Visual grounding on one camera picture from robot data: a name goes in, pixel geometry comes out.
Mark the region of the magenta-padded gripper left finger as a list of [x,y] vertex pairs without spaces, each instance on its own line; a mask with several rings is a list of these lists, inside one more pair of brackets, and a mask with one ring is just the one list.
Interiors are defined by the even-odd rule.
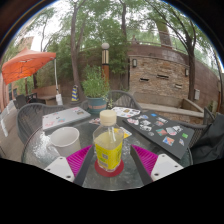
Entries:
[[68,157],[58,157],[45,171],[82,186],[93,155],[94,147],[89,145]]

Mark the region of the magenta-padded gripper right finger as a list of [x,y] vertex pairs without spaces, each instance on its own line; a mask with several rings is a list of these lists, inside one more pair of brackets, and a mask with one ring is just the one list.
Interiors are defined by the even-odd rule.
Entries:
[[144,185],[164,178],[182,169],[182,166],[166,154],[156,155],[142,147],[131,145],[130,154]]

